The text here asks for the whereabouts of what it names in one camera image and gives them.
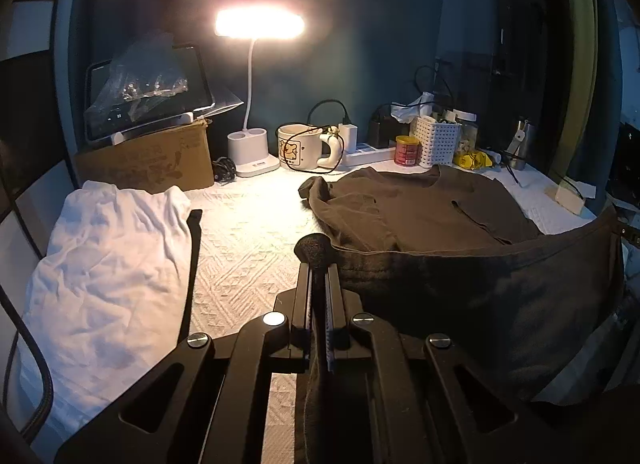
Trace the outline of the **dark brown t-shirt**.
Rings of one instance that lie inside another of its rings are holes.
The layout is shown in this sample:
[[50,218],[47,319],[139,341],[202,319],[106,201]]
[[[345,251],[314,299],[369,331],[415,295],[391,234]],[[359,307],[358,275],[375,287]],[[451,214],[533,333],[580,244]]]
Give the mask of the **dark brown t-shirt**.
[[402,336],[450,337],[518,412],[514,463],[634,463],[636,385],[608,387],[623,345],[597,361],[584,398],[544,398],[606,321],[629,302],[613,210],[546,235],[498,180],[435,166],[358,169],[299,187],[321,226],[296,255],[314,269],[314,346],[296,411],[296,458],[344,463],[330,415],[344,403],[328,369],[324,274],[336,265],[364,311]]

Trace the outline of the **tissue pack box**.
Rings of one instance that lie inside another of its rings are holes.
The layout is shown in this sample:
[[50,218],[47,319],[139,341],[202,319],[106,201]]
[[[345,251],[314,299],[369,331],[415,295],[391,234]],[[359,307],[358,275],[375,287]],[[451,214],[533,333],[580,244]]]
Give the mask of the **tissue pack box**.
[[564,210],[578,216],[582,215],[586,203],[597,197],[597,188],[565,177],[559,184],[547,186],[544,193]]

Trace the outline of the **white usb charger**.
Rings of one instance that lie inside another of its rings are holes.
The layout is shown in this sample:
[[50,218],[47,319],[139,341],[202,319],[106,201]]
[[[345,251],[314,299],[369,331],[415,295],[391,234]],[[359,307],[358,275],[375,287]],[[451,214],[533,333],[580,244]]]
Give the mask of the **white usb charger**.
[[355,153],[357,150],[358,128],[355,124],[341,123],[338,125],[338,134],[344,141],[344,151],[346,153]]

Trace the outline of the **white crumpled tissue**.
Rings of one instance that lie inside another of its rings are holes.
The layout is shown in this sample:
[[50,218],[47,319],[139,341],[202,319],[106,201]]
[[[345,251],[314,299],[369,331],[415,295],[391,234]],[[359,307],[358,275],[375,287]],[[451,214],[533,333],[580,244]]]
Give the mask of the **white crumpled tissue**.
[[390,104],[390,115],[401,124],[410,124],[417,117],[431,117],[435,103],[435,96],[430,92],[423,92],[410,104]]

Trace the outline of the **glass jar white lid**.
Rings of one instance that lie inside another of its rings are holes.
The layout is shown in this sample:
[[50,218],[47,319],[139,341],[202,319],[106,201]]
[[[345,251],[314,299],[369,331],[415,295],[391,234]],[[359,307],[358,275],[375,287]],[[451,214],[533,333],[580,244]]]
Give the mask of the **glass jar white lid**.
[[456,122],[460,125],[457,153],[471,153],[476,146],[477,115],[461,110],[454,110],[454,114],[456,115]]

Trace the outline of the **red can yellow lid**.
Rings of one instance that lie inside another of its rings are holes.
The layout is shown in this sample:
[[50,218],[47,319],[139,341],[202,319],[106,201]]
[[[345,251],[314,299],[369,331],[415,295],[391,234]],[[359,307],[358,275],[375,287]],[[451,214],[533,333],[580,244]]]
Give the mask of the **red can yellow lid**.
[[420,140],[409,135],[399,135],[395,138],[394,162],[400,166],[414,166],[418,161]]

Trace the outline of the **white cartoon mug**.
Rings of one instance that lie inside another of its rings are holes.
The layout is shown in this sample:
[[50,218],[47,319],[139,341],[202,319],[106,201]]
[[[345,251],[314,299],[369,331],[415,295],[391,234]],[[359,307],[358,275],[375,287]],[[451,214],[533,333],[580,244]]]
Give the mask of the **white cartoon mug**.
[[278,128],[280,164],[295,172],[328,172],[337,169],[343,160],[344,141],[337,126],[288,124]]

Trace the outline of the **steel tumbler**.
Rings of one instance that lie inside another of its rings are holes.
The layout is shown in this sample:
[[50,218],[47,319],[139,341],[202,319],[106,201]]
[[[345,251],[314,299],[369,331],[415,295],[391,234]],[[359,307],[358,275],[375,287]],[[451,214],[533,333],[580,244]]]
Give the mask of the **steel tumbler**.
[[511,169],[521,171],[527,164],[530,146],[532,146],[535,126],[529,120],[519,120],[518,127],[506,149],[506,161]]

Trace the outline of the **cardboard box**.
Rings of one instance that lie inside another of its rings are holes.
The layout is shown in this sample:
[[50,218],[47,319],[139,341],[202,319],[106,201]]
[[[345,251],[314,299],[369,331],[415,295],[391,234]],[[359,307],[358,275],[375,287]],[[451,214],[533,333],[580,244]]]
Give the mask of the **cardboard box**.
[[82,181],[100,181],[119,189],[149,193],[172,186],[183,191],[207,188],[214,184],[207,126],[207,121],[197,120],[117,146],[78,153],[78,176]]

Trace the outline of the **yellow green curtain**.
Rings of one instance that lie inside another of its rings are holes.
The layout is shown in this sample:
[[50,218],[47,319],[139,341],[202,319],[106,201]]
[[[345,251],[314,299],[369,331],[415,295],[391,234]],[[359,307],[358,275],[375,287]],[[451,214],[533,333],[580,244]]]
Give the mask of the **yellow green curtain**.
[[570,94],[562,134],[551,169],[559,177],[567,174],[588,123],[597,80],[597,0],[568,0],[573,29],[573,67]]

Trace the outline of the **tablet screen with plastic bag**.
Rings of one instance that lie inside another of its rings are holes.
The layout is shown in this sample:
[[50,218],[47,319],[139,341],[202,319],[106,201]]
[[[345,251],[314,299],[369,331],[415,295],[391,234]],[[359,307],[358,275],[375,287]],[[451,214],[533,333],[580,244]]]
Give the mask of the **tablet screen with plastic bag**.
[[85,80],[87,143],[121,143],[208,119],[242,105],[207,76],[201,48],[152,32],[112,60],[89,66]]

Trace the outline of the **white power strip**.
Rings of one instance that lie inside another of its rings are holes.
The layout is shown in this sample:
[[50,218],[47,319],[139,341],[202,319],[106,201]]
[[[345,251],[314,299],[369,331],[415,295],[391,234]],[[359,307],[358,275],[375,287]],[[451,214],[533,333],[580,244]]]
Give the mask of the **white power strip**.
[[395,146],[376,148],[367,143],[358,143],[352,152],[346,152],[342,164],[344,166],[358,166],[393,160]]

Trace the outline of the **yellow snack packet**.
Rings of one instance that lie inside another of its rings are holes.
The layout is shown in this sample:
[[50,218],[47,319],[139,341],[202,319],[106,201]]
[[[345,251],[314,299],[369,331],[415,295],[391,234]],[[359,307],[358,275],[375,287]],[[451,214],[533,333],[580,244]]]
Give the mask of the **yellow snack packet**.
[[478,171],[479,169],[489,169],[494,166],[494,161],[484,151],[473,150],[468,152],[456,152],[452,159],[454,165],[467,169],[468,171]]

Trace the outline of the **black power adapter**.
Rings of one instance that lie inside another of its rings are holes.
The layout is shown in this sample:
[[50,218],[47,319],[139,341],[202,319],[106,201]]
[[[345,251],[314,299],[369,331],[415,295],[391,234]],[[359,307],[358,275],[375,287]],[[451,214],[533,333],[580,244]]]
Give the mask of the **black power adapter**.
[[371,116],[366,143],[374,148],[387,148],[397,136],[408,135],[410,125],[392,116],[390,104],[379,106]]

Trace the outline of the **white t-shirt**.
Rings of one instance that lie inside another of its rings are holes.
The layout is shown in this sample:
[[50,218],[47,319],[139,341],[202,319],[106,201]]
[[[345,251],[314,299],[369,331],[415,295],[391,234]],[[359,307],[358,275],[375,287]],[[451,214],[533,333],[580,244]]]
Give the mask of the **white t-shirt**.
[[51,372],[54,428],[73,435],[177,345],[192,205],[87,181],[70,193],[26,289],[23,320]]

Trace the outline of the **white perforated plastic basket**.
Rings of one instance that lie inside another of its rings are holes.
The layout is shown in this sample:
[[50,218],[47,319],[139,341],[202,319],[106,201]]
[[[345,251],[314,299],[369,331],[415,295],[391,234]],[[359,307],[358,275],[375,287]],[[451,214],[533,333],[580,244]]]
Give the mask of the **white perforated plastic basket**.
[[410,124],[410,135],[419,140],[418,164],[425,169],[431,169],[433,165],[451,165],[460,131],[458,123],[416,117]]

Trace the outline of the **white desk lamp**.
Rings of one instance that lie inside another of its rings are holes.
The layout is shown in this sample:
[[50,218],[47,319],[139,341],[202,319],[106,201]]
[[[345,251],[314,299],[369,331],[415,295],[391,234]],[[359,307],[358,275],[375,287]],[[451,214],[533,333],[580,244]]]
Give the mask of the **white desk lamp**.
[[240,178],[274,171],[279,161],[269,152],[268,132],[254,126],[255,54],[259,42],[293,41],[305,32],[304,18],[293,9],[276,3],[250,3],[219,9],[214,19],[215,34],[223,39],[247,41],[246,97],[242,126],[227,136],[228,157]]

